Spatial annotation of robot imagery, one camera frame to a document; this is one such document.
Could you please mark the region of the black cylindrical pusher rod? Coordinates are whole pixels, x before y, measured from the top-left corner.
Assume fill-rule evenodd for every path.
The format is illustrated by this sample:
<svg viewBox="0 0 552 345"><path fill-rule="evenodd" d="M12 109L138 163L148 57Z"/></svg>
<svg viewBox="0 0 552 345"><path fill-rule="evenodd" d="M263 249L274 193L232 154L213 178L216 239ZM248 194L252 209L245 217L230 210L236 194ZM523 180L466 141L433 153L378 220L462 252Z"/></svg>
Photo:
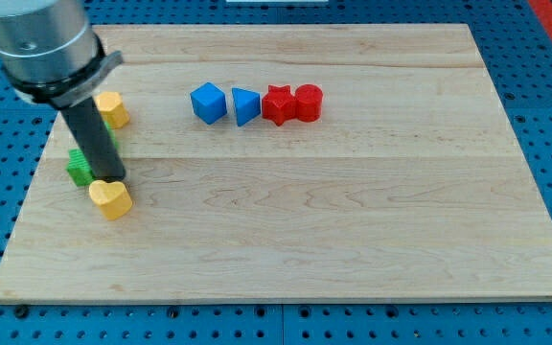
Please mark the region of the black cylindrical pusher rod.
<svg viewBox="0 0 552 345"><path fill-rule="evenodd" d="M87 98L62 109L61 115L93 174L106 182L124 180L126 168L95 101Z"/></svg>

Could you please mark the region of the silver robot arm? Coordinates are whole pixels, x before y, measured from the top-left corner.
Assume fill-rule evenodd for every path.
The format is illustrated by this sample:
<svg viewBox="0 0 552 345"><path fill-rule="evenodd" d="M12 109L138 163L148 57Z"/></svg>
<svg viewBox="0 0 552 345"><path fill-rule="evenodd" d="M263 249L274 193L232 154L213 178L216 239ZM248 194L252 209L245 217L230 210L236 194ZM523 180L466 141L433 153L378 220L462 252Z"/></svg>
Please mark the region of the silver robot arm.
<svg viewBox="0 0 552 345"><path fill-rule="evenodd" d="M0 58L19 97L60 112L97 178L126 177L93 99L123 56L105 52L81 2L0 0Z"/></svg>

